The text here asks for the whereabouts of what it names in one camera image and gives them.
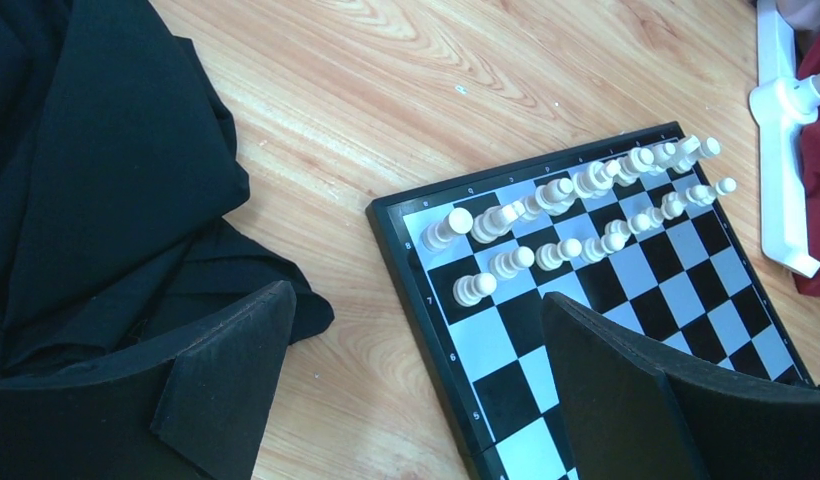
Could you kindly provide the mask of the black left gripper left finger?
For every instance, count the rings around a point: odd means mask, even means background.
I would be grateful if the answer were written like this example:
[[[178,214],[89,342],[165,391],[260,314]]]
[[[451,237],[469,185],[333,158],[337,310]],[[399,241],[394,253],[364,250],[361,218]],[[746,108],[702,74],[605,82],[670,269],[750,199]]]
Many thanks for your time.
[[[47,376],[0,380],[0,479],[247,479],[295,314],[276,282]]]

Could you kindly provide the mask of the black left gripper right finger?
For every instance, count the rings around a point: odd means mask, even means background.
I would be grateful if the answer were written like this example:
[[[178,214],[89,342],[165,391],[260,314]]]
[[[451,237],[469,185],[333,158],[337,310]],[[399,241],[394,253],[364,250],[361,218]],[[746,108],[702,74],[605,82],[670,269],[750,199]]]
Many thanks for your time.
[[[583,479],[820,479],[820,389],[738,373],[559,292],[542,327]]]

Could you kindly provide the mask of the black and white chessboard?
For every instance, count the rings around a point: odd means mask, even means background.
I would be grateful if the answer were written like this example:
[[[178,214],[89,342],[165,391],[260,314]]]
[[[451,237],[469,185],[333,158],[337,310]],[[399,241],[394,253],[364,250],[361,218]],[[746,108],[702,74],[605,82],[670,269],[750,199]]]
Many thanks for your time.
[[[810,375],[778,318],[719,203],[632,236],[598,263],[580,259],[545,271],[531,267],[471,307],[455,282],[485,272],[498,254],[603,234],[707,177],[643,175],[609,193],[577,200],[563,214],[541,214],[483,244],[469,235],[433,252],[425,229],[458,208],[480,215],[520,200],[594,161],[635,147],[679,141],[675,122],[617,135],[371,202],[367,216],[437,392],[455,444],[473,479],[574,479],[578,473],[542,335],[541,303],[560,292],[632,331],[726,369],[786,384]]]

